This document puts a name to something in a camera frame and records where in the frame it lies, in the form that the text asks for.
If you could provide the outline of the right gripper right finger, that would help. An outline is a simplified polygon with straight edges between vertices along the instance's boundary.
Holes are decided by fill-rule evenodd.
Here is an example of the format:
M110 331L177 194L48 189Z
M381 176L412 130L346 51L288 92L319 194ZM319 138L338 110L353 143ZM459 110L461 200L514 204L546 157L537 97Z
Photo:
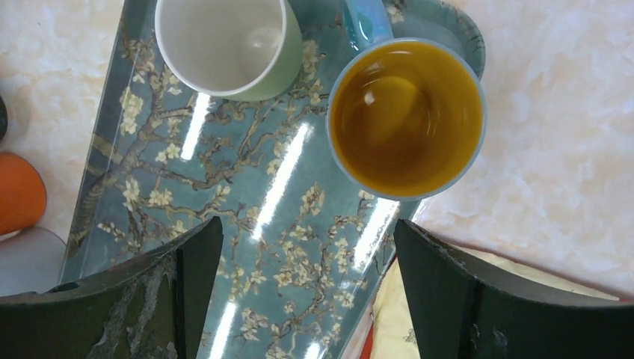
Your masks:
M501 269L411 221L396 256L422 358L631 358L633 304Z

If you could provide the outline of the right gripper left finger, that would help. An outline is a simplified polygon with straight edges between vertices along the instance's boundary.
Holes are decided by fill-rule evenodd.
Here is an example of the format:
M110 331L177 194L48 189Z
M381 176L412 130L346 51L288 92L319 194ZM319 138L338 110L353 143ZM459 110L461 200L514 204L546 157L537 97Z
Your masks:
M1 299L3 358L195 358L221 257L220 218L48 292Z

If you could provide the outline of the light blue mug yellow inside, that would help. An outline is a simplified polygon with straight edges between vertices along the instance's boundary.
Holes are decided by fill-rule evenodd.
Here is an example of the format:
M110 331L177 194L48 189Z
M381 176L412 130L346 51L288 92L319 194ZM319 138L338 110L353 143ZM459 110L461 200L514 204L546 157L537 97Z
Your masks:
M479 77L441 43L396 37L381 1L347 1L344 11L357 53L328 98L333 158L378 197L417 200L445 191L484 142L487 105Z

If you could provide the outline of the light green mug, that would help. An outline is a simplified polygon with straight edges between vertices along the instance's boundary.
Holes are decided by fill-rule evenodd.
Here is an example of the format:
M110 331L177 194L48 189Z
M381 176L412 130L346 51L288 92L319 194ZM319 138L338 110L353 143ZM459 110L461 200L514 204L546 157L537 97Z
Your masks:
M288 1L157 1L155 33L181 82L222 99L273 98L302 64L301 30Z

